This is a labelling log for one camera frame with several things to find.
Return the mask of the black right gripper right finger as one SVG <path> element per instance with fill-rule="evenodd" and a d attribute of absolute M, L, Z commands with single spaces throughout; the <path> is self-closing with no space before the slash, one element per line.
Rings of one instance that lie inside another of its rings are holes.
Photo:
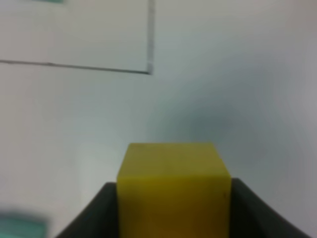
<path fill-rule="evenodd" d="M 231 180 L 231 238 L 307 238 L 270 206 L 262 201 L 240 179 Z"/>

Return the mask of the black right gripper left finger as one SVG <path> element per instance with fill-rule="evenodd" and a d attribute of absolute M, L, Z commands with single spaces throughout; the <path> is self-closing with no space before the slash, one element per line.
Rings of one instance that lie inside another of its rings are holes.
<path fill-rule="evenodd" d="M 106 183 L 58 238 L 119 237 L 116 183 Z"/>

